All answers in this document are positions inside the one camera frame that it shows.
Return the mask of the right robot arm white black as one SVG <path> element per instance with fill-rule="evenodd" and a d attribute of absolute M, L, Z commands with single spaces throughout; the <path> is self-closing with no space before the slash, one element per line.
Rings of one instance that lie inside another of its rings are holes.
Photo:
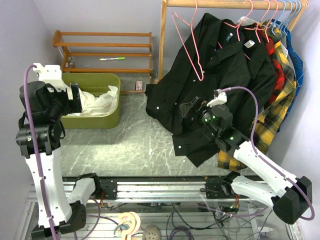
<path fill-rule="evenodd" d="M 287 224 L 294 224 L 312 208 L 312 182 L 298 178 L 270 160 L 253 143 L 233 127 L 233 115 L 223 100 L 208 102 L 195 97 L 180 106 L 187 123 L 199 120 L 205 135 L 220 150 L 233 153 L 234 158 L 253 170 L 264 182 L 251 180 L 232 171 L 222 178 L 220 192 L 226 198 L 243 195 L 270 208 Z"/>

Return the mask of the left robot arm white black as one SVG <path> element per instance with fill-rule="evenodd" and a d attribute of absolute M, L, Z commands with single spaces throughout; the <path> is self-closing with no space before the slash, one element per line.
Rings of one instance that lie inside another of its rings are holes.
<path fill-rule="evenodd" d="M 86 204 L 98 198 L 102 186 L 96 173 L 80 175 L 69 196 L 61 172 L 61 140 L 66 136 L 62 116 L 82 112 L 78 84 L 65 87 L 43 81 L 21 86 L 19 98 L 24 113 L 18 121 L 16 143 L 31 172 L 37 202 L 38 224 L 31 231 L 33 240 L 57 239 L 82 229 L 86 224 Z"/>

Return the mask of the white shirt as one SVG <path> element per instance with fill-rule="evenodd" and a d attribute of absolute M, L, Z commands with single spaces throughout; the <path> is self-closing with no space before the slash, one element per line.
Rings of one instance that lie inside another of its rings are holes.
<path fill-rule="evenodd" d="M 107 93 L 103 93 L 100 96 L 94 96 L 93 94 L 79 90 L 82 112 L 71 113 L 68 116 L 77 117 L 90 117 L 90 116 L 106 116 L 112 113 L 118 103 L 118 87 L 109 85 Z"/>

